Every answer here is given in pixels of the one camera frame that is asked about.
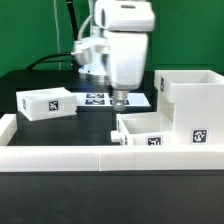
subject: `black cord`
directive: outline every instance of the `black cord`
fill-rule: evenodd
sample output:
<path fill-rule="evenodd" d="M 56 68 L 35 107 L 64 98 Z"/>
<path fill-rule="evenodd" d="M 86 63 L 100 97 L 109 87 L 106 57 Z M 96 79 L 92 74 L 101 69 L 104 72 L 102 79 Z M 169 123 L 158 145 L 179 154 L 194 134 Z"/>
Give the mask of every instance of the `black cord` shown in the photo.
<path fill-rule="evenodd" d="M 69 12 L 69 16 L 70 16 L 70 21 L 71 21 L 71 25 L 72 25 L 73 37 L 74 37 L 74 40 L 77 40 L 78 26 L 77 26 L 76 18 L 75 18 L 75 10 L 74 10 L 74 7 L 73 7 L 73 0 L 65 0 L 65 1 L 67 3 L 68 12 Z"/>
<path fill-rule="evenodd" d="M 64 57 L 64 56 L 71 56 L 71 53 L 70 52 L 65 52 L 65 53 L 51 54 L 51 55 L 42 57 L 42 58 L 38 59 L 37 61 L 35 61 L 34 63 L 28 65 L 25 68 L 25 70 L 31 71 L 37 64 L 44 63 L 44 61 L 47 60 L 47 59 L 57 58 L 57 57 Z"/>

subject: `white container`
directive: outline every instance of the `white container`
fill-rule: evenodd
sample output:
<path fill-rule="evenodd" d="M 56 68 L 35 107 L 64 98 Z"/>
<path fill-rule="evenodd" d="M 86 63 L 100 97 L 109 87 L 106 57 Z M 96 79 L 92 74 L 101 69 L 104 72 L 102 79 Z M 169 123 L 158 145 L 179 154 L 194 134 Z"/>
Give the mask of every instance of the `white container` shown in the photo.
<path fill-rule="evenodd" d="M 7 146 L 16 131 L 16 115 L 5 114 L 0 119 L 0 146 Z"/>
<path fill-rule="evenodd" d="M 30 121 L 76 114 L 76 96 L 65 88 L 17 92 L 18 111 Z"/>
<path fill-rule="evenodd" d="M 128 145 L 224 144 L 224 77 L 209 70 L 158 70 L 155 87 L 157 112 L 118 115 L 120 139 L 126 136 Z"/>

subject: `white box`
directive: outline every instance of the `white box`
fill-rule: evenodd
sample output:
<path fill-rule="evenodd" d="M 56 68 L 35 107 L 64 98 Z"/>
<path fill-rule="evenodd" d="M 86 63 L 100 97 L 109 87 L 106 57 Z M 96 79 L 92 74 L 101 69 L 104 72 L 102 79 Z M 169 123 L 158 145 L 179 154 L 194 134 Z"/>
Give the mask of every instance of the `white box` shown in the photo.
<path fill-rule="evenodd" d="M 65 88 L 17 92 L 17 108 L 30 121 L 76 114 L 76 96 Z"/>
<path fill-rule="evenodd" d="M 0 119 L 0 146 L 7 146 L 17 130 L 15 114 L 5 114 Z"/>
<path fill-rule="evenodd" d="M 157 112 L 117 115 L 122 145 L 224 144 L 224 77 L 209 70 L 157 70 Z"/>

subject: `white block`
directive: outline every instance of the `white block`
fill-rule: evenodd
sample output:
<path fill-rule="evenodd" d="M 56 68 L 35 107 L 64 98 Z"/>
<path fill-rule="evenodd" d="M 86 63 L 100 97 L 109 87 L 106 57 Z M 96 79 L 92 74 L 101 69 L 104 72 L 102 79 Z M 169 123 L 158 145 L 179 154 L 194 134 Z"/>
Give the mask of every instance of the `white block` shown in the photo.
<path fill-rule="evenodd" d="M 30 121 L 76 114 L 76 96 L 65 88 L 17 92 L 17 109 Z"/>
<path fill-rule="evenodd" d="M 89 147 L 0 147 L 0 172 L 98 171 L 98 153 Z"/>
<path fill-rule="evenodd" d="M 6 146 L 17 130 L 15 114 L 5 114 L 0 120 L 0 146 Z"/>
<path fill-rule="evenodd" d="M 123 150 L 100 152 L 99 171 L 134 170 L 134 153 Z"/>

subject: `open white box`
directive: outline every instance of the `open white box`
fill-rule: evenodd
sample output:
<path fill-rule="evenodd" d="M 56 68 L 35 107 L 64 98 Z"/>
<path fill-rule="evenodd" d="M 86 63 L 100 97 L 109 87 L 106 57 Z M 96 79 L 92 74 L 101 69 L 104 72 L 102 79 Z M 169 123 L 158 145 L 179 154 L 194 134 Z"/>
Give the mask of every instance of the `open white box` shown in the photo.
<path fill-rule="evenodd" d="M 76 96 L 65 88 L 17 92 L 18 111 L 30 121 L 76 114 Z"/>
<path fill-rule="evenodd" d="M 117 116 L 122 145 L 224 144 L 224 77 L 209 71 L 155 72 L 157 112 Z"/>

